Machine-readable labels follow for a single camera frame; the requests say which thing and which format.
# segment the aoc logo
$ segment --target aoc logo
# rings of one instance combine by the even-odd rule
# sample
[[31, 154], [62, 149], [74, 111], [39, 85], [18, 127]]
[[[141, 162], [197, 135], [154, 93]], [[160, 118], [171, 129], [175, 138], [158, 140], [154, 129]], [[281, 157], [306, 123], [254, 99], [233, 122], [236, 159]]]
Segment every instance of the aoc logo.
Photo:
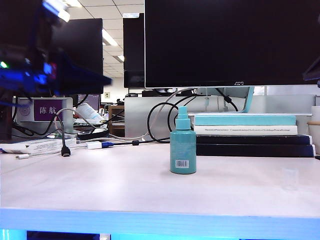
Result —
[[240, 86], [240, 85], [244, 85], [245, 83], [243, 81], [236, 81], [234, 83], [235, 86]]

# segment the bottle label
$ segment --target bottle label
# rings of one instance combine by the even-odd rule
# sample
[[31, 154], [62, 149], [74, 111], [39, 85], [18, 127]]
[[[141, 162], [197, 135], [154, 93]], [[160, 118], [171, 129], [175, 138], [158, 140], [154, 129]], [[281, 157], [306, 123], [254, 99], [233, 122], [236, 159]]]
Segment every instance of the bottle label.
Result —
[[189, 160], [175, 160], [175, 167], [177, 169], [188, 169]]

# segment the ceiling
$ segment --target ceiling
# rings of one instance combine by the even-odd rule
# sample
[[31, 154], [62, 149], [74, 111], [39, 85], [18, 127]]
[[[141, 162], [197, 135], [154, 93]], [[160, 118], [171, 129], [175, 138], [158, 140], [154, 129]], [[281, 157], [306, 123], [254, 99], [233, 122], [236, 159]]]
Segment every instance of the ceiling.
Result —
[[124, 13], [143, 13], [144, 0], [79, 0], [82, 7], [69, 7], [70, 19], [103, 19], [103, 28], [119, 44], [103, 46], [103, 75], [124, 77], [124, 64], [113, 56], [124, 55]]

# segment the black monitor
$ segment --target black monitor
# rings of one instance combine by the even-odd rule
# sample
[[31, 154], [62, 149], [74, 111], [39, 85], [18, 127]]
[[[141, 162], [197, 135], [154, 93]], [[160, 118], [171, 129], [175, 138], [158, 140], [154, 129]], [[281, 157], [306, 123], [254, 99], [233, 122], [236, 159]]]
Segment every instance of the black monitor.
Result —
[[[101, 18], [74, 19], [62, 27], [54, 27], [51, 49], [61, 48], [75, 65], [103, 74], [103, 22]], [[102, 94], [103, 85], [86, 81], [64, 81], [64, 89], [77, 89], [74, 94]]]
[[145, 17], [123, 19], [124, 87], [145, 88]]
[[316, 84], [319, 0], [145, 0], [147, 88]]

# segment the black book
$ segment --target black book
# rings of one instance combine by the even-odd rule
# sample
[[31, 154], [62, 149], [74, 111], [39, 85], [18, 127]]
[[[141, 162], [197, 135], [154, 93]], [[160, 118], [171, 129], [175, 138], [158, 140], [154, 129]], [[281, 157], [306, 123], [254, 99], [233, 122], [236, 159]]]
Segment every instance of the black book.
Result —
[[309, 135], [197, 135], [197, 144], [312, 144]]
[[197, 156], [313, 158], [311, 144], [210, 144], [197, 143]]

